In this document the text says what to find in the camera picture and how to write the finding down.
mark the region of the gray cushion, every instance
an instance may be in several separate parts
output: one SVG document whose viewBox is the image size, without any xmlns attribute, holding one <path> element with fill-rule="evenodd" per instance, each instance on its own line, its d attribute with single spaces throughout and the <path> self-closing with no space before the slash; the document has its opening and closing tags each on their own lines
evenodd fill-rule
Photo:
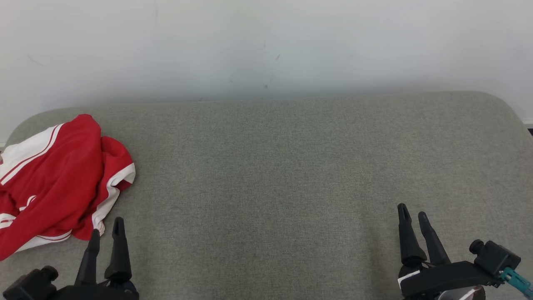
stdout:
<svg viewBox="0 0 533 300">
<path fill-rule="evenodd" d="M 401 299 L 400 202 L 428 214 L 452 261 L 493 240 L 533 279 L 533 139 L 491 95 L 68 108 L 31 117 L 7 144 L 81 113 L 136 163 L 105 224 L 124 217 L 143 299 Z M 59 287 L 72 284 L 86 245 L 11 256 L 1 290 L 44 265 Z M 107 231 L 99 279 L 111 245 Z M 522 298 L 507 285 L 487 291 Z"/>
</svg>

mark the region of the black knob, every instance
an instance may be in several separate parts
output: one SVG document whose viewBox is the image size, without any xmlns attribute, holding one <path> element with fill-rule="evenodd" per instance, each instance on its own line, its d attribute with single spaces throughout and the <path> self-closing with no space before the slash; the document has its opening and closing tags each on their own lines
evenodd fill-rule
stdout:
<svg viewBox="0 0 533 300">
<path fill-rule="evenodd" d="M 52 266 L 45 266 L 44 268 L 41 269 L 41 272 L 46 274 L 48 278 L 50 279 L 50 281 L 56 280 L 59 276 L 58 270 L 56 270 Z"/>
<path fill-rule="evenodd" d="M 470 244 L 470 253 L 478 255 L 479 252 L 485 247 L 485 244 L 481 240 L 475 240 Z"/>
</svg>

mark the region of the white wall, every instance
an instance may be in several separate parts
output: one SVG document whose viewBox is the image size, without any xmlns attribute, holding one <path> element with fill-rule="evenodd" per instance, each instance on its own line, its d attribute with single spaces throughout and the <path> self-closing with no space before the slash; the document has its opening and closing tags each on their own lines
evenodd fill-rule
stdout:
<svg viewBox="0 0 533 300">
<path fill-rule="evenodd" d="M 479 90 L 533 120 L 531 0 L 0 0 L 0 142 L 106 101 Z"/>
</svg>

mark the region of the fabric texture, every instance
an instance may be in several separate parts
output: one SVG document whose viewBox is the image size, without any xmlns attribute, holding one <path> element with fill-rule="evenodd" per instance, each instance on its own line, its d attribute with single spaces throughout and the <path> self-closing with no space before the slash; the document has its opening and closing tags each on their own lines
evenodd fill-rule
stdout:
<svg viewBox="0 0 533 300">
<path fill-rule="evenodd" d="M 135 160 L 135 184 L 104 223 L 124 218 L 143 299 L 402 299 L 400 202 L 427 213 L 453 262 L 473 262 L 470 243 L 493 240 L 533 279 L 533 139 L 494 96 L 68 108 L 31 117 L 8 144 L 80 113 Z M 15 253 L 0 263 L 0 289 L 44 265 L 58 269 L 58 287 L 72 284 L 86 246 Z M 106 233 L 99 279 L 111 246 Z"/>
<path fill-rule="evenodd" d="M 0 163 L 0 260 L 16 251 L 89 240 L 135 177 L 130 154 L 89 115 L 8 146 Z"/>
</svg>

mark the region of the red jacket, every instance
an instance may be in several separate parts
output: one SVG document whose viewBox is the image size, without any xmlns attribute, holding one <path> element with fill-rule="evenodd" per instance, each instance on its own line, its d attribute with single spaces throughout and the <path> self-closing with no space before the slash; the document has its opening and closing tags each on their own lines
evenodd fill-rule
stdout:
<svg viewBox="0 0 533 300">
<path fill-rule="evenodd" d="M 89 240 L 135 178 L 126 148 L 100 137 L 90 115 L 7 147 L 0 163 L 0 260 L 17 251 Z"/>
</svg>

